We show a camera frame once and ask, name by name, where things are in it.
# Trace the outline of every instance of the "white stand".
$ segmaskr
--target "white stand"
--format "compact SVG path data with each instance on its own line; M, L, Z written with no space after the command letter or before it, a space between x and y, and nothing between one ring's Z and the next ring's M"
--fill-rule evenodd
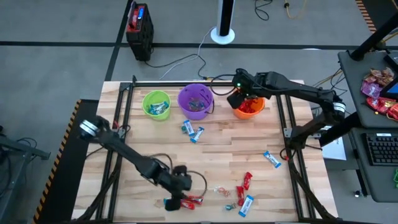
M217 33L217 27L215 27L210 33L211 39L217 44L230 44L235 39L235 32L232 29L229 29L228 35L224 37L218 35Z

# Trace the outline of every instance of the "white paper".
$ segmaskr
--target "white paper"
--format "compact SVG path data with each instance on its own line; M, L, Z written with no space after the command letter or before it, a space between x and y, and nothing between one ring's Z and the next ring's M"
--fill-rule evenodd
M347 160L344 150L343 138L340 137L333 142L322 147L323 158Z

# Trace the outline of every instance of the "wooden tabletop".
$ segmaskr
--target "wooden tabletop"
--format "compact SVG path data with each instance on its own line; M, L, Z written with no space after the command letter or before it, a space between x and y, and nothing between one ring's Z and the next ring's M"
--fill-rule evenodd
M113 120L120 82L105 82L98 105L98 115ZM194 128L204 127L205 132L199 141L190 142L187 135L181 133L181 124L186 117L177 104L179 87L135 88L131 104L126 143L144 155L167 153L173 164L185 164L189 170L202 173L208 182L208 191L202 206L191 211L181 208L167 212L163 199L170 194L162 187L155 187L144 180L135 167L123 159L119 181L118 197L114 222L273 222L297 221L292 184L287 163L279 157L284 147L279 114L275 97L266 101L261 113L250 120L236 118L225 96L215 97L215 110L201 121L192 121ZM214 87L217 92L227 92L230 87ZM142 100L152 90L163 90L171 97L171 114L167 121L154 121L142 110ZM292 98L297 125L303 125L312 119L308 102ZM285 107L288 126L289 116ZM307 144L319 147L316 140ZM88 153L99 148L91 144ZM270 151L282 165L274 168L262 155ZM337 216L335 202L330 188L328 174L322 152L307 147L303 150L307 166L310 187L332 214ZM100 191L106 150L90 156L84 166L73 217L77 218L86 210ZM166 164L167 158L160 157ZM251 186L245 195L254 197L248 215L238 215L240 208L231 211L224 206L237 201L236 186L241 185L244 174L252 175ZM187 194L200 195L204 182L198 175L192 174L192 190ZM231 191L230 197L216 192L216 186ZM303 209L308 216L304 193L301 191ZM106 199L105 215L109 198Z

